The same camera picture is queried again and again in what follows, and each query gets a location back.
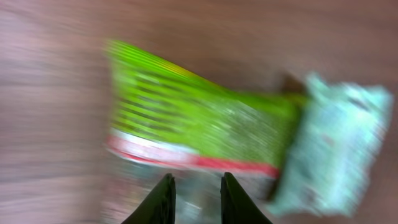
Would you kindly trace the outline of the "light blue tissue pack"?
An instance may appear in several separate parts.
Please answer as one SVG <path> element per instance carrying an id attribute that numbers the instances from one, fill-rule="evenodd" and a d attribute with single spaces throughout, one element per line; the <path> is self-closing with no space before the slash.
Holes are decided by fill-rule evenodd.
<path id="1" fill-rule="evenodd" d="M 351 217 L 368 187 L 394 96 L 382 85 L 327 83 L 316 73 L 305 86 L 309 101 L 267 209 L 275 216 Z"/>

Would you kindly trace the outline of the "green gummy candy bag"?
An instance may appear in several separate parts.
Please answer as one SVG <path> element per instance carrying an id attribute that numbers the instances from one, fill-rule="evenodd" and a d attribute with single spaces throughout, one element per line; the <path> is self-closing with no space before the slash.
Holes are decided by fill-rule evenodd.
<path id="1" fill-rule="evenodd" d="M 177 223 L 219 223 L 232 173 L 254 203 L 272 197 L 307 97 L 235 91 L 119 40 L 108 43 L 113 106 L 103 222 L 121 223 L 165 174 Z"/>

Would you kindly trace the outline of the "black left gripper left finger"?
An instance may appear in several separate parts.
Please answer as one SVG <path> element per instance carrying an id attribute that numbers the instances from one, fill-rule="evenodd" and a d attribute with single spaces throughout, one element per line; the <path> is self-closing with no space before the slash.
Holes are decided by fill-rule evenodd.
<path id="1" fill-rule="evenodd" d="M 175 178 L 168 173 L 121 224 L 174 224 L 175 205 Z"/>

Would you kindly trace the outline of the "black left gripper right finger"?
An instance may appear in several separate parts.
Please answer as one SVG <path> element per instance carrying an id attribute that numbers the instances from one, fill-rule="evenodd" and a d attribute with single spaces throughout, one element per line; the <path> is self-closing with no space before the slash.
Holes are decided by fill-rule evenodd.
<path id="1" fill-rule="evenodd" d="M 272 224 L 230 172 L 221 179 L 221 223 Z"/>

